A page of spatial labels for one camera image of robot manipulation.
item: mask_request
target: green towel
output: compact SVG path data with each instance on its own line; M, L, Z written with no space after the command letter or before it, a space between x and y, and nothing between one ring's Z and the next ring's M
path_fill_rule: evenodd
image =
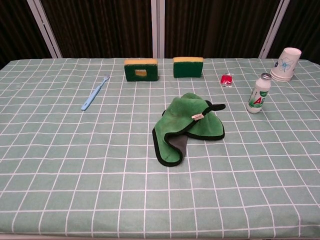
M175 97L152 130L158 161L168 167L180 164L186 155L188 136L201 140L222 139L224 126L211 111L225 107L211 104L193 93Z

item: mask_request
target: towel black trim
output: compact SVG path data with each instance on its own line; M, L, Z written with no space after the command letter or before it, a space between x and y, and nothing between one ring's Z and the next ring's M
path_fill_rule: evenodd
M209 113L210 111L219 111L222 109L226 108L225 104L212 104L210 101L205 101L208 104L208 107L202 112L202 115L205 116L207 113ZM165 160L162 159L161 154L160 154L160 150L159 150L159 145L158 145L158 139L157 139L157 133L155 128L153 128L152 130L152 137L153 137L153 143L154 143L154 150L155 150L155 155L156 158L158 159L159 163L161 163L162 165L166 166L166 167L174 167L179 165L182 160L183 160L183 156L182 156L182 152L180 151L180 149L176 148L174 145L170 144L168 138L170 136L177 136L177 135L181 135L183 133L185 133L187 130L189 130L190 128L192 128L199 120L193 120L189 125L187 125L184 129L178 131L178 132L167 132L164 135L164 141L173 149L175 149L178 153L179 153L179 160L176 162L167 162Z
M225 137L225 128L223 125L222 125L222 129L223 129L223 134L220 136L200 136L200 135L192 134L190 132L185 132L184 135L186 135L190 138L193 138L193 139L217 141L217 140L221 140Z

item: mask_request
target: sponge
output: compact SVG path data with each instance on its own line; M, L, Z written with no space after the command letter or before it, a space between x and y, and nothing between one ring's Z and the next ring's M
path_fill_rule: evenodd
M203 66L203 57L174 57L173 76L175 78L200 78Z
M155 58L124 60L124 72L128 82L157 81L158 61Z

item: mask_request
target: yellow sponge layer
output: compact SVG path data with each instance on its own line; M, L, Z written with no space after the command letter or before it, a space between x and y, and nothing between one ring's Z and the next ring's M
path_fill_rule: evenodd
M178 62L203 62L203 57L196 57L196 56L177 56L173 58L174 63Z
M136 65L136 64L158 64L158 60L155 58L129 58L124 60L124 65Z

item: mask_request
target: bottle label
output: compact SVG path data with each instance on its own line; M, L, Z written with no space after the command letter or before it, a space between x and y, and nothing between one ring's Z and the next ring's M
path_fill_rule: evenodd
M267 95L267 91L259 91L255 88L251 93L251 97L249 99L249 106L252 108L261 108Z

